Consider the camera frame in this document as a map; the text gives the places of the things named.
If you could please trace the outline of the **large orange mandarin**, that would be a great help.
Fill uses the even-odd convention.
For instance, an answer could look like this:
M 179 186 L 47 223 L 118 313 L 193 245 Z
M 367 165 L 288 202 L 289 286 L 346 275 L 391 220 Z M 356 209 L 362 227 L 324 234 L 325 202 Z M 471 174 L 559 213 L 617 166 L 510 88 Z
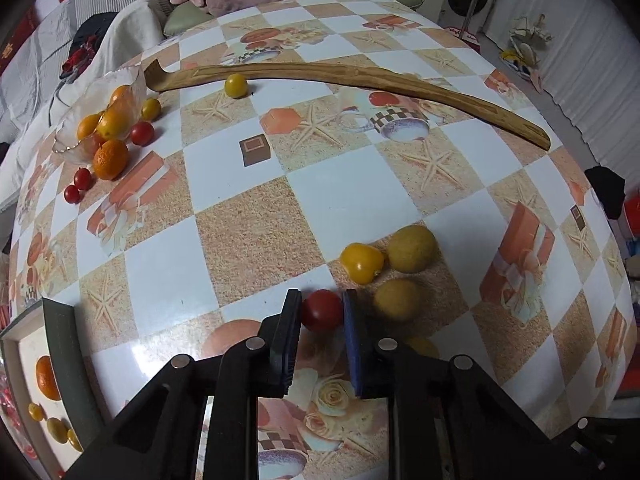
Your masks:
M 40 392 L 49 400 L 61 400 L 50 356 L 40 356 L 36 362 L 36 383 Z

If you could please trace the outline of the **brownish green round fruit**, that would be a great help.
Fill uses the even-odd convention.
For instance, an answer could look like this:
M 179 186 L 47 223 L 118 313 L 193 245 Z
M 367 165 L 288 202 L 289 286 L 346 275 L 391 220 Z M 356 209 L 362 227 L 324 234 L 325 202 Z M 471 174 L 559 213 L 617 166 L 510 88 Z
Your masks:
M 423 224 L 405 226 L 394 233 L 387 244 L 390 267 L 402 273 L 422 272 L 438 254 L 437 240 Z

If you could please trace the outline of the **white shallow tray box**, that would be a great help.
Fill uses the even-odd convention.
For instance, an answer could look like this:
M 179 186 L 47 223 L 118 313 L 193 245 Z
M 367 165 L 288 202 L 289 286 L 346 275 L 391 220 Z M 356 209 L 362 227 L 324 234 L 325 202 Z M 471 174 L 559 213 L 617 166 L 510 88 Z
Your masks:
M 1 420 L 39 479 L 61 479 L 104 420 L 74 308 L 43 298 L 1 333 Z

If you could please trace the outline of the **yellow heart-shaped tomato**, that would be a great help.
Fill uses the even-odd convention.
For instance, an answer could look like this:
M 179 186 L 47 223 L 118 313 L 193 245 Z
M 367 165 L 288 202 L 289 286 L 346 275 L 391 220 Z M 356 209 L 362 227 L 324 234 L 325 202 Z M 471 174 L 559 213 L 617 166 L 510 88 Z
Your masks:
M 354 283 L 367 285 L 384 269 L 385 256 L 374 246 L 352 243 L 342 251 L 340 263 Z

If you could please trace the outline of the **red cherry tomato pair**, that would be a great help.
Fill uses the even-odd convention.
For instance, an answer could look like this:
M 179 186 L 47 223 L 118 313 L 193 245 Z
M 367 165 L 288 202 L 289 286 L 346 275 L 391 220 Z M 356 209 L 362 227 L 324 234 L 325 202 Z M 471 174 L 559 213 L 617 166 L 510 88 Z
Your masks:
M 92 186 L 92 172 L 87 168 L 79 168 L 74 174 L 73 182 L 64 190 L 64 200 L 68 204 L 79 204 Z

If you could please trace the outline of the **small orange mandarin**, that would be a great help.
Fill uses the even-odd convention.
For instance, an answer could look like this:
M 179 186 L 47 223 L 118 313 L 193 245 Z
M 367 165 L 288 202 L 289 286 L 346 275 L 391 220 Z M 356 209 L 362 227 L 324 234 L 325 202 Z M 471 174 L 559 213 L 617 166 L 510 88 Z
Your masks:
M 114 180 L 127 167 L 129 152 L 127 144 L 118 139 L 105 141 L 93 155 L 92 166 L 100 180 Z

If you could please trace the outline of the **clear glass fruit bowl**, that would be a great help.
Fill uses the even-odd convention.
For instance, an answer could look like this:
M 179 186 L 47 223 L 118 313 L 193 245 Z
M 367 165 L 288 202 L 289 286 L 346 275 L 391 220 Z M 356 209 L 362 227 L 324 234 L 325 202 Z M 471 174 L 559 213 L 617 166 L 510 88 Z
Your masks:
M 121 68 L 93 81 L 53 129 L 52 153 L 66 162 L 90 165 L 105 141 L 127 139 L 141 118 L 145 99 L 139 66 Z

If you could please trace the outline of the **long wooden back scratcher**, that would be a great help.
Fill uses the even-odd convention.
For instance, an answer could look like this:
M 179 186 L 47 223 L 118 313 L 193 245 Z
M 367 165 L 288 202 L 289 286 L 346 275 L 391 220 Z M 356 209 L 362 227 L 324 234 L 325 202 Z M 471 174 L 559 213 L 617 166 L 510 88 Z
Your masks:
M 551 148 L 543 128 L 493 102 L 449 90 L 415 76 L 403 75 L 379 67 L 357 67 L 332 63 L 250 63 L 206 65 L 169 73 L 157 60 L 145 67 L 146 86 L 158 93 L 224 81 L 240 74 L 253 79 L 287 79 L 324 82 L 344 87 L 386 91 L 398 96 L 433 101 L 461 110 L 482 122 L 496 126 L 542 150 Z

